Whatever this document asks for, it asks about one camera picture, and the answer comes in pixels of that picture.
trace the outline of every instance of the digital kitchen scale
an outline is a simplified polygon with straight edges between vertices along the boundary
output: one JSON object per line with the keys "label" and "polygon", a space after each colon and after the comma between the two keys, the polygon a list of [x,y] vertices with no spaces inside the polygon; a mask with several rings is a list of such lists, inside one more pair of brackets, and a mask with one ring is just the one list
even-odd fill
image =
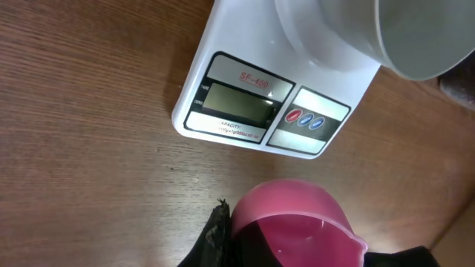
{"label": "digital kitchen scale", "polygon": [[304,159],[347,121],[379,63],[324,23],[318,0],[217,0],[172,122],[187,137]]}

